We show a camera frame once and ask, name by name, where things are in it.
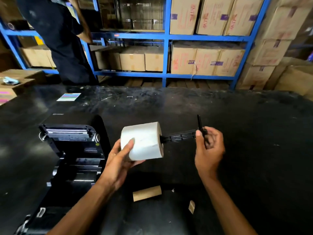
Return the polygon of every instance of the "colorful card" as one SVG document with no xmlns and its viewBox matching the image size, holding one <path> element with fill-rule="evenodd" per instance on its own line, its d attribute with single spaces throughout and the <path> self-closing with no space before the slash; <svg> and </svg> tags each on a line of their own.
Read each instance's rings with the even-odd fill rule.
<svg viewBox="0 0 313 235">
<path fill-rule="evenodd" d="M 57 102 L 73 102 L 79 97 L 81 93 L 64 93 Z"/>
</svg>

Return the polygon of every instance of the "blue shelving unit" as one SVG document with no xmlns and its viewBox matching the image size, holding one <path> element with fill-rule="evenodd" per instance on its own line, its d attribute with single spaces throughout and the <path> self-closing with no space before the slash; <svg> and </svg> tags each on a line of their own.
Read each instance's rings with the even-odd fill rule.
<svg viewBox="0 0 313 235">
<path fill-rule="evenodd" d="M 261 7 L 258 18 L 256 19 L 255 25 L 251 32 L 250 36 L 213 36 L 213 35 L 173 35 L 170 34 L 170 15 L 171 15 L 171 0 L 166 0 L 165 4 L 165 13 L 163 20 L 163 28 L 164 32 L 117 32 L 117 31 L 103 31 L 103 32 L 93 32 L 93 39 L 101 39 L 102 45 L 104 45 L 104 39 L 158 39 L 164 41 L 164 58 L 163 58 L 163 71 L 161 73 L 152 73 L 152 72 L 127 72 L 127 71 L 109 71 L 102 70 L 97 71 L 94 69 L 91 56 L 90 56 L 90 48 L 89 45 L 82 41 L 84 48 L 86 49 L 87 59 L 90 63 L 93 73 L 95 76 L 97 75 L 107 75 L 107 76 L 127 76 L 127 77 L 158 77 L 162 78 L 162 86 L 166 86 L 167 78 L 184 78 L 190 79 L 191 75 L 179 75 L 179 74 L 171 74 L 167 73 L 167 60 L 168 60 L 168 48 L 170 40 L 200 40 L 200 41 L 233 41 L 233 42 L 246 42 L 246 51 L 242 58 L 242 61 L 238 67 L 236 75 L 234 77 L 228 76 L 203 76 L 203 75 L 194 75 L 193 79 L 214 79 L 214 80 L 232 80 L 230 85 L 230 89 L 234 89 L 237 83 L 237 80 L 240 76 L 242 68 L 245 64 L 247 56 L 251 50 L 252 44 L 256 37 L 256 34 L 259 30 L 260 24 L 264 18 L 265 12 L 270 4 L 271 0 L 264 0 L 263 5 Z M 94 8 L 96 11 L 99 11 L 99 4 L 97 0 L 93 0 Z M 34 30 L 25 30 L 25 31 L 14 31 L 10 29 L 6 29 L 2 22 L 0 22 L 0 31 L 4 36 L 6 42 L 10 46 L 12 52 L 14 53 L 16 59 L 23 69 L 28 68 L 25 63 L 23 57 L 21 56 L 17 41 L 14 39 L 17 36 L 39 36 L 38 33 Z M 41 69 L 45 73 L 48 74 L 57 74 L 58 71 L 55 69 Z"/>
</svg>

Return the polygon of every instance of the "white label roll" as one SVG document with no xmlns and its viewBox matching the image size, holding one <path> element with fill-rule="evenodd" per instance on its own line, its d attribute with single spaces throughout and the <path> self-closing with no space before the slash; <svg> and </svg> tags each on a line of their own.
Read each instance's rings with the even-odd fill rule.
<svg viewBox="0 0 313 235">
<path fill-rule="evenodd" d="M 131 161 L 162 158 L 160 135 L 159 122 L 126 126 L 120 136 L 120 146 L 124 148 L 129 140 L 134 139 L 134 147 L 129 153 Z"/>
</svg>

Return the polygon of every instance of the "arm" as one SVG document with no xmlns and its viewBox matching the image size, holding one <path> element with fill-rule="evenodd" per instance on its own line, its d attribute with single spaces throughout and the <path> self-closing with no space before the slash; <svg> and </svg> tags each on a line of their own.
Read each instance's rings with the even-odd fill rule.
<svg viewBox="0 0 313 235">
<path fill-rule="evenodd" d="M 134 142 L 131 140 L 119 152 L 120 140 L 114 144 L 100 178 L 47 235 L 77 235 L 86 233 L 101 207 L 124 183 L 127 171 L 143 162 L 125 161 L 127 154 L 133 146 Z"/>
<path fill-rule="evenodd" d="M 83 41 L 87 42 L 87 43 L 92 43 L 92 36 L 91 36 L 91 32 L 90 29 L 87 25 L 87 22 L 83 16 L 83 14 L 81 13 L 81 10 L 79 8 L 79 4 L 78 4 L 78 0 L 68 0 L 73 8 L 75 9 L 78 19 L 80 21 L 80 24 L 82 25 L 84 31 L 81 32 L 79 35 L 77 35 L 77 37 L 79 37 L 80 39 L 82 39 Z"/>
<path fill-rule="evenodd" d="M 223 134 L 205 127 L 209 144 L 199 130 L 196 132 L 195 164 L 226 235 L 257 235 L 217 179 L 217 167 L 225 152 Z"/>
</svg>

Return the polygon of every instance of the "black tabletop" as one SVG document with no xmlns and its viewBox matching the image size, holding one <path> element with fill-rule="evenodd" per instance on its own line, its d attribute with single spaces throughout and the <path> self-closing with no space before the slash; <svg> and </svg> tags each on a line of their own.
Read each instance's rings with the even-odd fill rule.
<svg viewBox="0 0 313 235">
<path fill-rule="evenodd" d="M 65 92 L 81 95 L 57 102 Z M 313 233 L 313 102 L 282 92 L 35 86 L 0 106 L 0 234 L 12 234 L 37 208 L 58 160 L 39 140 L 38 124 L 75 111 L 101 115 L 111 145 L 124 126 L 158 121 L 171 134 L 196 129 L 200 114 L 224 134 L 219 178 L 256 231 Z M 194 140 L 168 143 L 163 158 L 132 168 L 92 234 L 223 234 L 194 154 Z M 161 196 L 133 202 L 133 191 L 157 185 Z"/>
</svg>

